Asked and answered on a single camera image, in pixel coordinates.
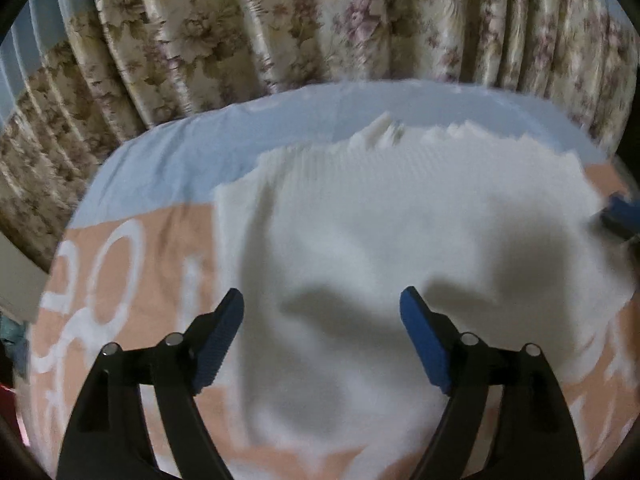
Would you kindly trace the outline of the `white knit sweater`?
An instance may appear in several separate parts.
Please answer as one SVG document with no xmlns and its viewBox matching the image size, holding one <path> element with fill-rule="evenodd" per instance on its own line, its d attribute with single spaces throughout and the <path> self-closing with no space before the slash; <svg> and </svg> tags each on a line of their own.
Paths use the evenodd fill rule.
<svg viewBox="0 0 640 480">
<path fill-rule="evenodd" d="M 588 469 L 639 411 L 626 252 L 596 229 L 604 195 L 573 153 L 466 122 L 378 118 L 350 139 L 260 156 L 214 193 L 221 289 L 245 318 L 221 381 L 235 443 L 318 471 L 379 474 L 434 432 L 445 397 L 399 297 L 415 287 L 496 347 L 539 344 Z"/>
</svg>

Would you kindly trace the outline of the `teal cloth on floor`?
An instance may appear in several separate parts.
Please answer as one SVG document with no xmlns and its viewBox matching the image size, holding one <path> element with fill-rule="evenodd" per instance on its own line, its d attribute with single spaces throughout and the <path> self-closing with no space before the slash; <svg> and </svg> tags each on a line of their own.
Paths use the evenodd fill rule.
<svg viewBox="0 0 640 480">
<path fill-rule="evenodd" d="M 12 318 L 1 315 L 0 338 L 6 354 L 12 361 L 14 368 L 21 377 L 27 375 L 29 346 L 27 339 L 28 324 L 19 323 Z"/>
</svg>

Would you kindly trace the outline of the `orange and blue bed sheet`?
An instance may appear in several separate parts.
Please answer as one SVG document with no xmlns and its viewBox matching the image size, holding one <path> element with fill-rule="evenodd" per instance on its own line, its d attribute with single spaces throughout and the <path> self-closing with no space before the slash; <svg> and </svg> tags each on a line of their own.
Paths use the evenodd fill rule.
<svg viewBox="0 0 640 480">
<path fill-rule="evenodd" d="M 73 406 L 99 351 L 111 341 L 124 350 L 153 347 L 213 311 L 230 289 L 221 289 L 218 280 L 216 188 L 246 176 L 263 154 L 343 142 L 381 117 L 419 129 L 472 122 L 503 139 L 529 136 L 559 154 L 573 153 L 596 177 L 604 195 L 601 209 L 612 194 L 638 191 L 618 163 L 553 104 L 468 84 L 320 84 L 156 127 L 119 148 L 99 170 L 58 245 L 41 296 L 30 332 L 29 400 L 32 442 L 47 472 L 58 470 Z M 630 348 L 639 403 L 638 271 L 627 246 L 600 230 L 599 212 L 598 233 L 623 248 L 636 283 Z M 195 400 L 236 478 L 410 476 L 439 419 L 416 452 L 370 477 L 346 476 L 354 460 L 350 453 L 335 454 L 318 471 L 305 472 L 291 453 L 235 443 L 221 377 L 241 328 L 213 385 Z"/>
</svg>

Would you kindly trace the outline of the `blue and floral curtain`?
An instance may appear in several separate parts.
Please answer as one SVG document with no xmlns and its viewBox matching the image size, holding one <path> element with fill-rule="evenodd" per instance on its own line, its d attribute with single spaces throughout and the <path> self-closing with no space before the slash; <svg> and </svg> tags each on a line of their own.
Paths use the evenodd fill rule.
<svg viewBox="0 0 640 480">
<path fill-rule="evenodd" d="M 1 232 L 47 269 L 116 148 L 318 82 L 532 94 L 614 152 L 638 91 L 638 21 L 618 0 L 2 0 Z"/>
</svg>

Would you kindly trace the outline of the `white board leaning on wall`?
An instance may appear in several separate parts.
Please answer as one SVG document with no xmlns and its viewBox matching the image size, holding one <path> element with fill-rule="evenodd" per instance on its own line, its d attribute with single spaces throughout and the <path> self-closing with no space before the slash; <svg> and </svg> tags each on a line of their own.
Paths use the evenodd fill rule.
<svg viewBox="0 0 640 480">
<path fill-rule="evenodd" d="M 0 235 L 1 312 L 17 322 L 35 323 L 47 273 Z"/>
</svg>

